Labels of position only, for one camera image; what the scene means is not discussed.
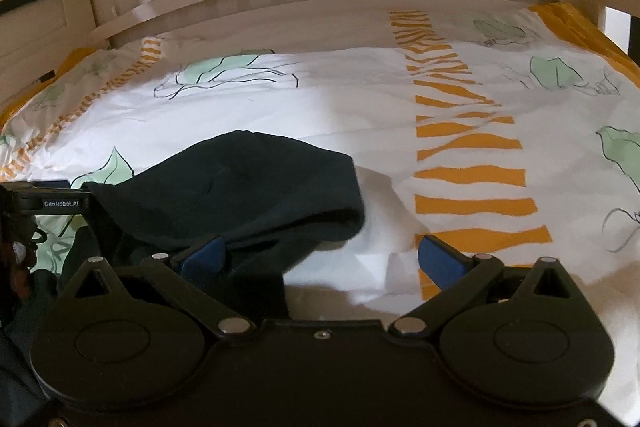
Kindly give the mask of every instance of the white duvet cover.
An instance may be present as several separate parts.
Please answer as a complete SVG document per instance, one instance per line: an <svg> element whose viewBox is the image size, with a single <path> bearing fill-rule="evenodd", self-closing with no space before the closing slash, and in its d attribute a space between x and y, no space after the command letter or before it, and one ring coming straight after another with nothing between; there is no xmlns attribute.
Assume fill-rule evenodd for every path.
<svg viewBox="0 0 640 427"><path fill-rule="evenodd" d="M286 274L294 317L388 323L416 307L434 291L415 251L427 231L507 264L559 257L614 338L601 401L637 422L639 87L528 10L385 25L396 47L220 57L215 42L149 38L97 52L4 126L2 173L118 183L236 129L349 154L365 228ZM42 218L37 267L60 270L79 225Z"/></svg>

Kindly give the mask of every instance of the metal screw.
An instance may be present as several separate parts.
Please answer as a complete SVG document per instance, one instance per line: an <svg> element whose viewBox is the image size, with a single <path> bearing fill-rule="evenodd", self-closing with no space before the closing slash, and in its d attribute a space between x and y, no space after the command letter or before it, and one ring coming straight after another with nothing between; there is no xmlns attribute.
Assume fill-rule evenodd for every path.
<svg viewBox="0 0 640 427"><path fill-rule="evenodd" d="M328 341L331 338L331 331L320 330L314 333L314 338L319 341Z"/></svg>
<svg viewBox="0 0 640 427"><path fill-rule="evenodd" d="M427 324L418 317L402 317L394 322L394 327L401 335L410 335L412 333L422 333Z"/></svg>
<svg viewBox="0 0 640 427"><path fill-rule="evenodd" d="M239 335L251 329L251 322L242 317L229 317L228 319L222 319L218 323L218 328L228 335Z"/></svg>

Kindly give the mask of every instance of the clothing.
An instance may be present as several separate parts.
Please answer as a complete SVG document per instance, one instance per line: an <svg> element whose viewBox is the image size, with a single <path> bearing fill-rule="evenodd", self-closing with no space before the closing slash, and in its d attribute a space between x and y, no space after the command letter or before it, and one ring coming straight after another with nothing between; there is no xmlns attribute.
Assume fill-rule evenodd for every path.
<svg viewBox="0 0 640 427"><path fill-rule="evenodd" d="M82 188L94 196L84 214L89 226L78 231L57 290L51 273L34 273L33 297L0 337L13 344L0 351L0 396L12 397L0 425L16 425L18 412L43 403L31 372L16 367L28 369L40 318L88 257L136 265L219 235L225 259L205 291L259 324L288 316L282 275L289 267L322 241L353 237L364 223L349 156L247 131L200 142L119 185Z"/></svg>

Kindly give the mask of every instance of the crib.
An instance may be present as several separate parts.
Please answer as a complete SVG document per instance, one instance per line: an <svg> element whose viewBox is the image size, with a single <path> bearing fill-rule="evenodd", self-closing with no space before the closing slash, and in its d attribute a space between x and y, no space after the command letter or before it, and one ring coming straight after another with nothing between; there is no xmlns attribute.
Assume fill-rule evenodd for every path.
<svg viewBox="0 0 640 427"><path fill-rule="evenodd" d="M614 340L601 404L634 425L629 16L640 0L0 0L0 176L116 184L235 129L344 152L368 221L291 267L292 316L389 324L431 298L426 232L558 257ZM80 224L42 220L36 268L59 273Z"/></svg>

